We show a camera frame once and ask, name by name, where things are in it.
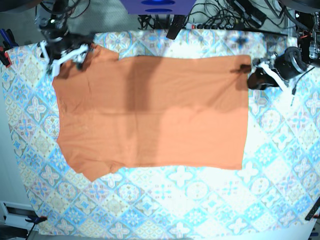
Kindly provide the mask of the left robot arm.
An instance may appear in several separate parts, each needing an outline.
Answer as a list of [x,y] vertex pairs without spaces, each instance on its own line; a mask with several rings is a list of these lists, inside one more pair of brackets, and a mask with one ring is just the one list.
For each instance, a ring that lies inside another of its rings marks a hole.
[[289,89],[290,80],[302,78],[320,67],[320,2],[318,0],[280,0],[281,13],[295,25],[297,47],[288,47],[282,55],[253,61],[255,72],[248,80],[251,90],[264,91],[279,87],[294,95],[297,87]]

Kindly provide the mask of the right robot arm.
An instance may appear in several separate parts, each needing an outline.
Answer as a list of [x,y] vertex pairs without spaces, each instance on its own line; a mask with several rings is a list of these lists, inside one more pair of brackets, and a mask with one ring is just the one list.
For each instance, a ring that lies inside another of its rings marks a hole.
[[71,61],[81,70],[89,52],[93,50],[94,35],[72,33],[68,19],[73,16],[79,0],[44,0],[35,7],[35,23],[43,35],[38,47],[40,57],[47,63],[47,74],[60,74],[63,64]]

